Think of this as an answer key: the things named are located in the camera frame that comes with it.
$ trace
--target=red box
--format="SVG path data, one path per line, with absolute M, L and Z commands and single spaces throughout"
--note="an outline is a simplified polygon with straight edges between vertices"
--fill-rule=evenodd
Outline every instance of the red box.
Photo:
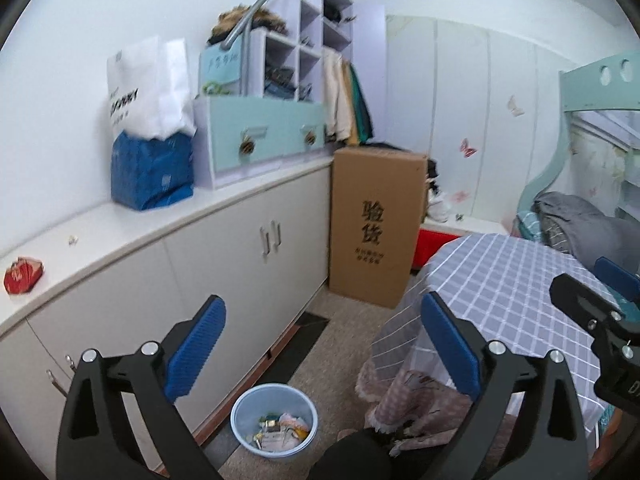
M 412 269 L 423 268 L 429 259 L 437 253 L 444 244 L 447 244 L 456 238 L 460 237 L 457 235 L 420 229 L 420 232 L 418 233 L 418 243 L 415 247 L 414 264 L 412 265 Z

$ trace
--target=white cabinet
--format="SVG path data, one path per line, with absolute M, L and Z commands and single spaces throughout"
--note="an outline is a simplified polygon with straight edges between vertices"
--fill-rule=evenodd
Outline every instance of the white cabinet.
M 51 384 L 47 370 L 68 391 L 69 378 L 29 325 L 24 322 L 0 339 L 2 412 L 33 462 L 53 479 L 65 397 Z
M 190 312 L 194 314 L 210 294 L 226 303 L 222 336 L 191 393 L 176 403 L 190 430 L 265 355 L 326 279 L 328 202 L 329 170 L 324 169 L 166 238 Z
M 104 356 L 129 354 L 148 340 L 161 341 L 188 314 L 162 242 L 94 274 L 29 318 L 42 344 L 65 370 L 87 348 Z M 147 464 L 158 465 L 135 399 L 124 396 L 131 425 Z
M 260 232 L 263 211 L 264 194 L 258 194 L 180 229 L 164 241 L 189 316 L 211 294 L 226 303 L 222 336 L 191 393 L 176 402 L 191 431 L 273 343 L 262 330 L 273 288 Z

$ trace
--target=drawer handle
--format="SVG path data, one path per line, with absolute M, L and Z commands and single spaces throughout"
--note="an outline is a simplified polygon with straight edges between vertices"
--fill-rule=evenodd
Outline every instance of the drawer handle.
M 62 384 L 58 382 L 58 380 L 56 379 L 55 375 L 51 370 L 47 370 L 47 376 L 49 377 L 49 381 L 51 381 L 51 384 L 53 384 L 55 389 L 66 397 L 65 389 L 62 387 Z
M 71 356 L 65 355 L 65 359 L 66 359 L 66 364 L 69 365 L 69 368 L 71 368 L 71 371 L 73 373 L 76 373 L 78 369 L 76 368 L 76 364 L 74 363 L 74 360 L 71 358 Z
M 271 253 L 269 233 L 263 227 L 260 228 L 260 238 L 262 238 L 262 256 L 269 256 Z
M 240 154 L 241 155 L 251 155 L 255 150 L 255 141 L 245 135 L 242 138 L 242 142 L 240 143 Z
M 316 143 L 316 133 L 313 130 L 309 130 L 305 135 L 305 142 L 311 146 Z
M 276 243 L 274 243 L 274 247 L 280 247 L 282 245 L 282 234 L 280 233 L 280 222 L 276 222 L 275 220 L 271 220 L 271 227 L 273 228 L 273 233 L 276 237 Z

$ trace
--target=light blue trash bin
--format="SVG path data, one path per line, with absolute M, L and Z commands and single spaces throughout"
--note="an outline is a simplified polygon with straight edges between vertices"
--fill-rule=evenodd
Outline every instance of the light blue trash bin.
M 309 425 L 311 432 L 304 442 L 289 451 L 268 452 L 257 449 L 247 438 L 258 433 L 258 420 L 269 413 L 289 413 Z M 236 400 L 231 410 L 231 429 L 238 442 L 249 452 L 275 460 L 289 462 L 304 451 L 318 432 L 318 412 L 304 393 L 286 384 L 262 384 L 248 390 Z

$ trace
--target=table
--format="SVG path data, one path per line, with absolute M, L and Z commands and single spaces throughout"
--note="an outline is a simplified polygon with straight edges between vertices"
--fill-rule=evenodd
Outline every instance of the table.
M 396 419 L 400 425 L 407 418 L 426 420 L 434 409 L 415 416 L 407 413 L 411 406 L 427 402 L 420 387 L 430 380 L 440 383 L 432 387 L 449 395 L 442 385 L 453 387 L 453 382 L 420 320 L 423 295 L 436 291 L 456 316 L 472 321 L 485 339 L 499 339 L 514 353 L 545 356 L 550 349 L 560 349 L 574 378 L 585 430 L 590 432 L 606 408 L 593 391 L 600 367 L 590 349 L 593 339 L 551 303 L 549 286 L 562 273 L 617 309 L 606 287 L 574 257 L 541 244 L 500 234 L 473 234 L 444 245 L 423 267 L 372 344 L 372 358 L 358 378 L 361 396 L 379 402 L 367 420 L 387 430 Z M 431 394 L 428 403 L 436 402 L 446 404 Z M 447 402 L 447 409 L 453 406 L 456 411 L 454 404 L 460 399 Z M 514 395 L 508 413 L 517 414 L 521 403 L 522 394 Z

